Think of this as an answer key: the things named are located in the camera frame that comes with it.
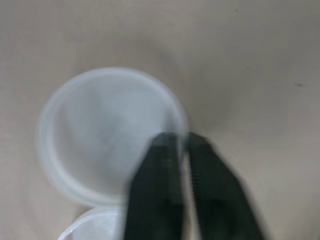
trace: plastic container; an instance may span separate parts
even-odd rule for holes
[[[78,217],[58,240],[120,240],[123,227],[121,207],[93,208]]]
[[[149,141],[180,138],[187,120],[176,97],[154,77],[130,68],[100,68],[65,83],[38,123],[40,163],[56,188],[93,207],[121,204]]]

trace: beige table surface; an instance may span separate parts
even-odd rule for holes
[[[271,239],[319,239],[320,1],[2,0],[1,240],[56,240],[86,210],[42,173],[35,128],[61,84],[106,66],[176,93]]]

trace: white plastic container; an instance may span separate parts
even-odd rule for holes
[[[41,165],[56,188],[93,207],[122,204],[149,141],[161,132],[187,137],[176,97],[154,77],[130,68],[100,68],[65,83],[38,123]]]
[[[93,208],[78,217],[58,240],[120,240],[123,228],[121,207]]]

